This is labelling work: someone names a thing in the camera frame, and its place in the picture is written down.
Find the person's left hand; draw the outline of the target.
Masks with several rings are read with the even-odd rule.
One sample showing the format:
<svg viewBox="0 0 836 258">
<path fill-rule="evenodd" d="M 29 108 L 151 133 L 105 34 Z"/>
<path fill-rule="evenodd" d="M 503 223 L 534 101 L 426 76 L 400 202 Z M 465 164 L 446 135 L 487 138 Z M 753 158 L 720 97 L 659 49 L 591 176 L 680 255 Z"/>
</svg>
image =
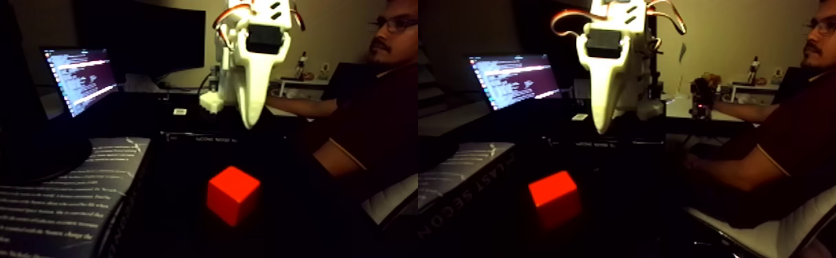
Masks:
<svg viewBox="0 0 836 258">
<path fill-rule="evenodd" d="M 702 170 L 706 170 L 708 161 L 693 153 L 685 153 L 682 163 L 684 169 L 692 170 L 692 172 L 702 172 Z"/>
</svg>

